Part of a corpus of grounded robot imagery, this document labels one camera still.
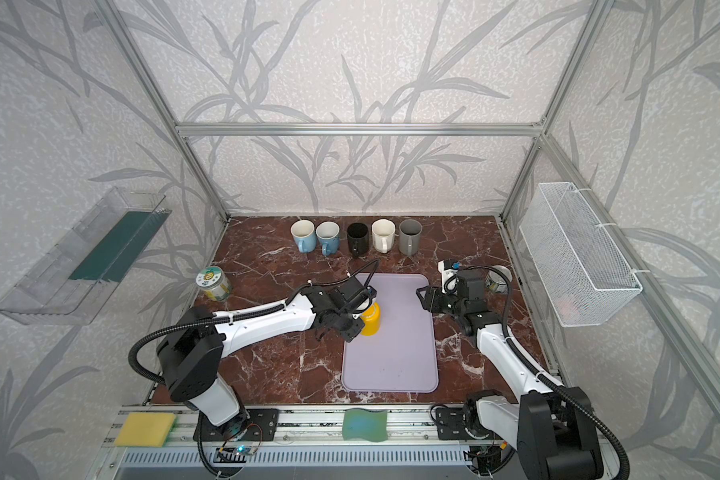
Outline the yellow mug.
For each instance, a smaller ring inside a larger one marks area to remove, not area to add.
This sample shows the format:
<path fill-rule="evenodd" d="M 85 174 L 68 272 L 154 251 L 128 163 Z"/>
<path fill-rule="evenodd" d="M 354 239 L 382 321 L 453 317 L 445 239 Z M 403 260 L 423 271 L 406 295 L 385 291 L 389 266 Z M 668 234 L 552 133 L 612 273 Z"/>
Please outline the yellow mug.
<path fill-rule="evenodd" d="M 363 336 L 375 335 L 378 332 L 381 323 L 381 309 L 379 305 L 374 302 L 369 308 L 361 313 L 360 319 L 364 323 L 361 334 Z"/>

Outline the grey mug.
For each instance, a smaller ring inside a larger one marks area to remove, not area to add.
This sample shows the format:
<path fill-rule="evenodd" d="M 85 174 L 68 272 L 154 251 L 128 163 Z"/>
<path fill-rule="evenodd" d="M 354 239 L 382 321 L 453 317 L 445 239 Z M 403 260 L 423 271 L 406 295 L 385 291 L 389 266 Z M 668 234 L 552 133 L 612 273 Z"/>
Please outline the grey mug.
<path fill-rule="evenodd" d="M 405 219 L 399 225 L 399 250 L 404 256 L 411 257 L 417 253 L 423 227 L 415 219 Z"/>

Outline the blue patterned mug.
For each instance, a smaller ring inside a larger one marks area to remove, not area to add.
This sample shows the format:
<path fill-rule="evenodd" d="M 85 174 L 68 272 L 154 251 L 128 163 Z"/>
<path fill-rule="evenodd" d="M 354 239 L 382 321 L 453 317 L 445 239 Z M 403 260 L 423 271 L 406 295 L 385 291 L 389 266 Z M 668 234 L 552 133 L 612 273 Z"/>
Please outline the blue patterned mug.
<path fill-rule="evenodd" d="M 340 226 L 333 221 L 324 221 L 316 228 L 321 252 L 328 257 L 338 252 L 340 247 Z"/>

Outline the white upside-down mug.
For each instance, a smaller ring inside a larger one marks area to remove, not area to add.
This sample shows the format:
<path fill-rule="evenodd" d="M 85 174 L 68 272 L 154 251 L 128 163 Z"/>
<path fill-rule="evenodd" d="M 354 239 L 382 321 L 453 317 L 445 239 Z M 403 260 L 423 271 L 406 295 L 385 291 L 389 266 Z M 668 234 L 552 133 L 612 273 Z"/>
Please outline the white upside-down mug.
<path fill-rule="evenodd" d="M 378 219 L 371 226 L 374 249 L 382 254 L 390 252 L 394 245 L 396 226 L 388 219 Z"/>

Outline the black mug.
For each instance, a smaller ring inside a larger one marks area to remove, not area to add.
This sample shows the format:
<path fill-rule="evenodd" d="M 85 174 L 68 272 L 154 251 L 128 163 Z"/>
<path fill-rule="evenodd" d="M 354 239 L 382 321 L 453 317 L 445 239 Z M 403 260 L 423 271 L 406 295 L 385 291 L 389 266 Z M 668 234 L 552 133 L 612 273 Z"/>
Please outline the black mug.
<path fill-rule="evenodd" d="M 347 244 L 349 253 L 353 258 L 361 258 L 370 249 L 370 233 L 368 225 L 355 222 L 347 228 Z"/>

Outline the light blue mug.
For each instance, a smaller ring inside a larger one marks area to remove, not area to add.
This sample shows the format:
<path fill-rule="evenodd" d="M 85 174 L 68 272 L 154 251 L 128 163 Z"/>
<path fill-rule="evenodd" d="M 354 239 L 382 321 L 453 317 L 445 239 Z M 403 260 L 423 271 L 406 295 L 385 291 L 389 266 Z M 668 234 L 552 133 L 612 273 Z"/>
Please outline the light blue mug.
<path fill-rule="evenodd" d="M 318 243 L 315 225 L 310 220 L 298 220 L 290 228 L 291 235 L 300 253 L 313 252 Z"/>

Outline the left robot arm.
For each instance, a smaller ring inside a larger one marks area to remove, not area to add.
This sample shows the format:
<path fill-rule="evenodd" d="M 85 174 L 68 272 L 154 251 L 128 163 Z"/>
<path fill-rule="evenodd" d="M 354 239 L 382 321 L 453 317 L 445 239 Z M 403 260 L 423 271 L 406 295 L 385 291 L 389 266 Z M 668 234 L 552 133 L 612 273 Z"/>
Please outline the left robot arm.
<path fill-rule="evenodd" d="M 193 307 L 181 320 L 137 340 L 128 363 L 138 375 L 165 386 L 174 402 L 188 403 L 218 429 L 246 422 L 245 409 L 219 374 L 222 359 L 255 343 L 293 332 L 336 331 L 346 342 L 364 328 L 361 314 L 375 302 L 370 281 L 379 262 L 347 277 L 308 282 L 290 296 L 258 307 L 215 311 Z"/>

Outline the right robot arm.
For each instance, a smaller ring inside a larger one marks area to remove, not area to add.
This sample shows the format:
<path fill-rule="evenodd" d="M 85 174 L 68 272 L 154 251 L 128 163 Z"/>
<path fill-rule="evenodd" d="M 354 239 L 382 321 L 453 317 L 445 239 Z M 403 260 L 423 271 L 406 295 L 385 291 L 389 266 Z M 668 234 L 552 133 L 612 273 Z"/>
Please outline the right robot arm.
<path fill-rule="evenodd" d="M 471 434 L 495 434 L 519 458 L 529 479 L 601 479 L 606 439 L 618 459 L 617 479 L 627 479 L 626 449 L 599 419 L 585 392 L 547 372 L 519 343 L 509 327 L 512 283 L 497 267 L 439 262 L 440 286 L 416 294 L 424 310 L 449 315 L 462 334 L 494 365 L 515 399 L 477 393 L 465 403 Z"/>

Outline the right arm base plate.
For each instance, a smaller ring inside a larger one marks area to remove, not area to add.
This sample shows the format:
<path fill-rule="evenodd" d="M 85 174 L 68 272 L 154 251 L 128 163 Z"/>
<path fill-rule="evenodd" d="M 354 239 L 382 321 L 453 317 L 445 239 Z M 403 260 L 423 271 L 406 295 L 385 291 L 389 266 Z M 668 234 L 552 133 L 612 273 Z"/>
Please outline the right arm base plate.
<path fill-rule="evenodd" d="M 480 425 L 474 416 L 466 414 L 462 407 L 435 404 L 430 407 L 429 415 L 439 440 L 504 441 L 496 432 Z"/>

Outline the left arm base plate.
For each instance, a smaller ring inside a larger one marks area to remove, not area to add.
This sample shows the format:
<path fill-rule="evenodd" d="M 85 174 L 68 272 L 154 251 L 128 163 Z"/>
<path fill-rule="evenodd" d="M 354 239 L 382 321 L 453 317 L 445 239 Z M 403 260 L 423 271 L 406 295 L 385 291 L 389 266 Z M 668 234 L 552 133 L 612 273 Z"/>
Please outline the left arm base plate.
<path fill-rule="evenodd" d="M 222 426 L 214 426 L 201 415 L 201 423 L 193 433 L 194 441 L 252 441 L 272 442 L 278 426 L 280 411 L 275 408 L 249 409 L 240 413 Z"/>

